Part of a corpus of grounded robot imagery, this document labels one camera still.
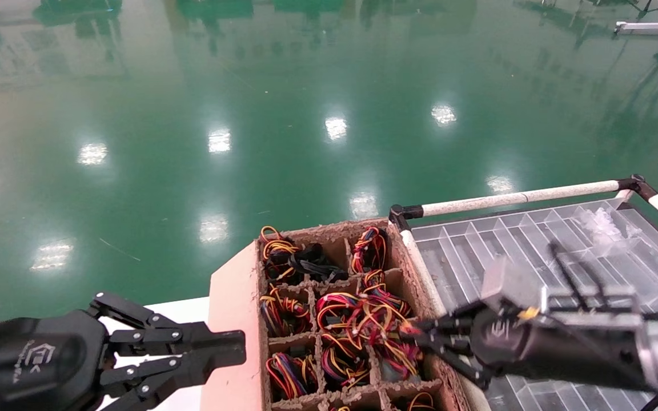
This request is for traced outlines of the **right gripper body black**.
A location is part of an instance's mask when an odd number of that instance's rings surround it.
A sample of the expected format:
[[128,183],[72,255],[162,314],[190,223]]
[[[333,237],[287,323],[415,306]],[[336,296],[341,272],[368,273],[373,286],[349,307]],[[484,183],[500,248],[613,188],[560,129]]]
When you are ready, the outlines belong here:
[[517,312],[499,314],[487,306],[475,307],[471,317],[468,351],[478,366],[470,367],[468,379],[482,390],[508,375],[626,390],[651,387],[632,328],[569,325],[547,315],[523,320]]

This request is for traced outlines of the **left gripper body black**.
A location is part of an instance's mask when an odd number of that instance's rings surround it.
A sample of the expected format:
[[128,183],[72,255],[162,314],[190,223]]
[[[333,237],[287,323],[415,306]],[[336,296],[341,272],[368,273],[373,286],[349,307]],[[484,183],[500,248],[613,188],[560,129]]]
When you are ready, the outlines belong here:
[[106,327],[82,310],[0,322],[0,410],[94,410]]

